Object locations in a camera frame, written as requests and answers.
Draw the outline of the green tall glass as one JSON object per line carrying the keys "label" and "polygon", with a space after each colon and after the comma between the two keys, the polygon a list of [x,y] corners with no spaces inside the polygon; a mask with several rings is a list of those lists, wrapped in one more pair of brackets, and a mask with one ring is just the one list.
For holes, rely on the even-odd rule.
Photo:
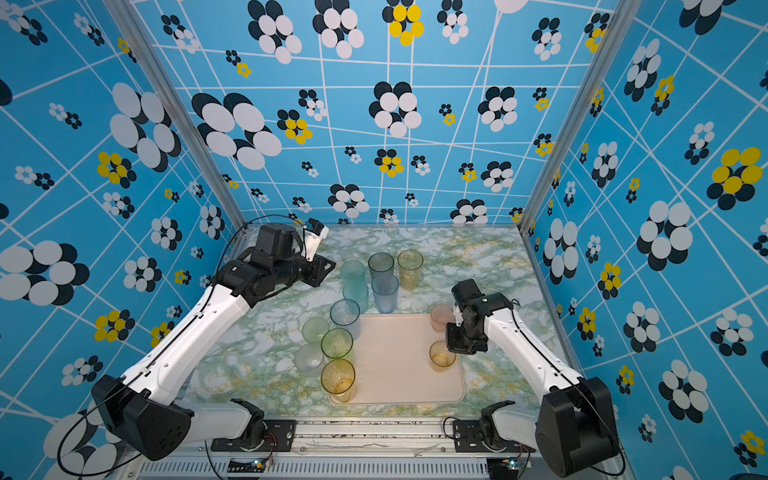
{"label": "green tall glass", "polygon": [[321,351],[329,361],[339,359],[351,361],[353,345],[353,335],[344,328],[328,330],[320,342]]}

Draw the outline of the yellow tall glass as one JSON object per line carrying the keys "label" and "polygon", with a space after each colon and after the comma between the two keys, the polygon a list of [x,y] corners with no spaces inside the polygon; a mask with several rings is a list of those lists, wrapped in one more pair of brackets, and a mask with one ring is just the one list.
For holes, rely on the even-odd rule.
{"label": "yellow tall glass", "polygon": [[346,359],[334,359],[322,370],[321,386],[332,401],[348,403],[356,393],[356,370]]}
{"label": "yellow tall glass", "polygon": [[404,250],[399,253],[397,264],[401,288],[408,291],[415,290],[419,285],[421,269],[424,265],[423,255],[418,250]]}

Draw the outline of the short yellow cup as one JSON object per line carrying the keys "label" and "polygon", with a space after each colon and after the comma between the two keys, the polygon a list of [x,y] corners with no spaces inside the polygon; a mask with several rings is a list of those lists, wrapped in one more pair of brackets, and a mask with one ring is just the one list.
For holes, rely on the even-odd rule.
{"label": "short yellow cup", "polygon": [[457,354],[448,349],[445,341],[435,341],[429,348],[430,367],[435,372],[446,372],[456,363]]}

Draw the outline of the short green cup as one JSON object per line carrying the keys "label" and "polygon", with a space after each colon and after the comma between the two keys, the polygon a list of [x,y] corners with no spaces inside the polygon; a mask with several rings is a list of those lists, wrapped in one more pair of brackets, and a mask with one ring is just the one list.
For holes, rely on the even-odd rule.
{"label": "short green cup", "polygon": [[311,317],[302,325],[301,334],[307,343],[317,343],[322,340],[329,329],[329,322],[325,318]]}

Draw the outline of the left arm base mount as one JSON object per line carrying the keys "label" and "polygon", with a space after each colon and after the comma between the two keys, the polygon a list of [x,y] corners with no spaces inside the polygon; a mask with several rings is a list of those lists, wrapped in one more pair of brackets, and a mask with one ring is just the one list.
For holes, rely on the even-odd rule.
{"label": "left arm base mount", "polygon": [[290,452],[296,426],[296,420],[265,420],[264,437],[257,446],[249,446],[242,438],[217,438],[212,440],[209,449],[213,452]]}

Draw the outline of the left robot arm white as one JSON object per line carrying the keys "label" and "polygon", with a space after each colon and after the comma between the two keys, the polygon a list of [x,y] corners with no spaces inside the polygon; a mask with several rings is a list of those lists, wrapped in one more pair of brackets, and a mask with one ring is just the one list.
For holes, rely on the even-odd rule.
{"label": "left robot arm white", "polygon": [[262,444],[264,413],[242,399],[187,408],[176,403],[184,382],[219,338],[254,306],[295,283],[318,287],[333,261],[318,254],[329,229],[311,219],[261,226],[254,245],[228,261],[200,301],[158,346],[120,377],[103,376],[92,397],[106,429],[146,458],[157,461],[179,446],[235,439],[247,449]]}

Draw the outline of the blue clear tall glass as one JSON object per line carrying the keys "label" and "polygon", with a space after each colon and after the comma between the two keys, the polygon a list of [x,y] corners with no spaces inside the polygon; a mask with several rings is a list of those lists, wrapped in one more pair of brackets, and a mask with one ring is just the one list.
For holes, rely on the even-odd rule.
{"label": "blue clear tall glass", "polygon": [[331,306],[330,318],[336,327],[346,329],[354,339],[360,336],[361,310],[355,300],[343,298],[336,301]]}

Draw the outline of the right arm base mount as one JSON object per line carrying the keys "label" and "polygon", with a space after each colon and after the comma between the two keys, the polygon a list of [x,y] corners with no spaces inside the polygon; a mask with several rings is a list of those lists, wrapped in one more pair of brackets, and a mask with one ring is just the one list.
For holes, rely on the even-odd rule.
{"label": "right arm base mount", "polygon": [[450,420],[446,432],[453,440],[457,453],[504,453],[518,455],[526,448],[517,442],[504,440],[504,448],[491,447],[484,439],[478,420]]}

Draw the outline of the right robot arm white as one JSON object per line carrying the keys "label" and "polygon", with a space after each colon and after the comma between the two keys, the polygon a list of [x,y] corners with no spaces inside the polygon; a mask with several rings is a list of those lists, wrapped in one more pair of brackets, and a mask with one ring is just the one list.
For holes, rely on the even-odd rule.
{"label": "right robot arm white", "polygon": [[472,279],[452,288],[455,320],[446,326],[449,351],[474,355],[497,345],[523,375],[537,400],[532,419],[501,401],[481,411],[479,431],[491,451],[512,444],[540,453],[550,470],[565,478],[613,457],[626,466],[609,388],[559,359],[517,313],[517,302],[486,295]]}

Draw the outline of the short pink dimpled cup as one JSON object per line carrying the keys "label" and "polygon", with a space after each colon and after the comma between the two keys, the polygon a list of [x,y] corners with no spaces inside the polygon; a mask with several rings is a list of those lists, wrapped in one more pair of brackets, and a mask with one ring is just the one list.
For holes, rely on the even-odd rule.
{"label": "short pink dimpled cup", "polygon": [[454,310],[451,305],[439,303],[430,311],[430,324],[437,333],[445,333],[448,324],[455,322]]}

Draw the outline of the yellow tall glass front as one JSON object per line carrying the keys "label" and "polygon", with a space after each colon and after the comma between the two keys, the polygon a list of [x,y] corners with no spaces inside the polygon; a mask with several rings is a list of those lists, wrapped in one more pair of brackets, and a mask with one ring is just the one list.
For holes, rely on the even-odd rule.
{"label": "yellow tall glass front", "polygon": [[332,401],[348,403],[356,393],[356,370],[346,359],[334,359],[322,370],[321,386]]}

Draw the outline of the short clear dimpled cup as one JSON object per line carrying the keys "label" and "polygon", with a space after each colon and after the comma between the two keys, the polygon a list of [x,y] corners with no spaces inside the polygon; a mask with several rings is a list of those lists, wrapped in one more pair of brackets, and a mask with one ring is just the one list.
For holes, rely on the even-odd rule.
{"label": "short clear dimpled cup", "polygon": [[302,345],[293,357],[296,368],[306,376],[319,376],[326,365],[326,357],[319,342]]}

